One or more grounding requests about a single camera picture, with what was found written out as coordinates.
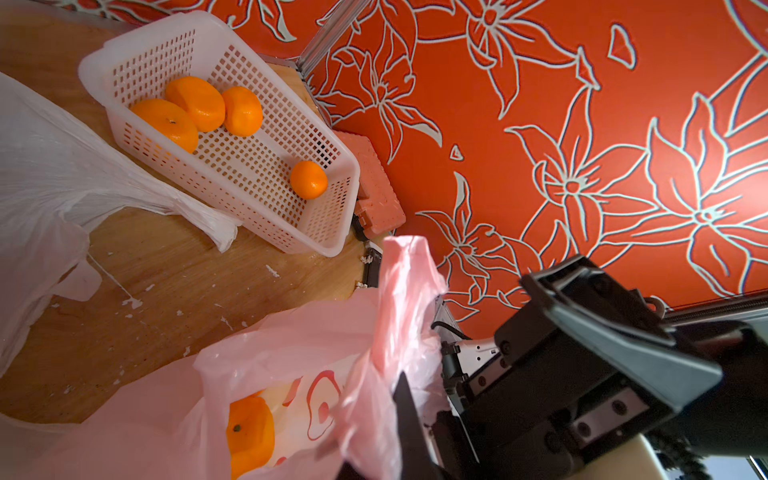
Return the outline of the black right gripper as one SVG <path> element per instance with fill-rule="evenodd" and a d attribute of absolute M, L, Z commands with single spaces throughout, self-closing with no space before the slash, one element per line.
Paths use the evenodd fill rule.
<path fill-rule="evenodd" d="M 584 256 L 526 274 L 528 303 L 487 339 L 434 322 L 451 411 L 446 479 L 563 479 L 717 386 L 720 365 Z"/>

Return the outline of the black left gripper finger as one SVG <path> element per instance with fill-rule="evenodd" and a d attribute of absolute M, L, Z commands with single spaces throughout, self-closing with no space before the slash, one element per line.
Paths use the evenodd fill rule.
<path fill-rule="evenodd" d="M 401 480 L 438 480 L 443 476 L 431 460 L 422 424 L 405 373 L 401 373 L 393 399 L 397 409 L 397 432 L 401 448 Z"/>

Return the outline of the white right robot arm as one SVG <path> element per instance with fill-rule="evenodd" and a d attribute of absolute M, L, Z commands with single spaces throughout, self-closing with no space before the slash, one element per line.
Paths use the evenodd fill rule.
<path fill-rule="evenodd" d="M 669 312 L 583 256 L 526 274 L 490 337 L 434 321 L 451 409 L 431 434 L 453 479 L 564 479 L 644 437 L 703 479 L 705 455 L 767 452 L 767 299 Z"/>

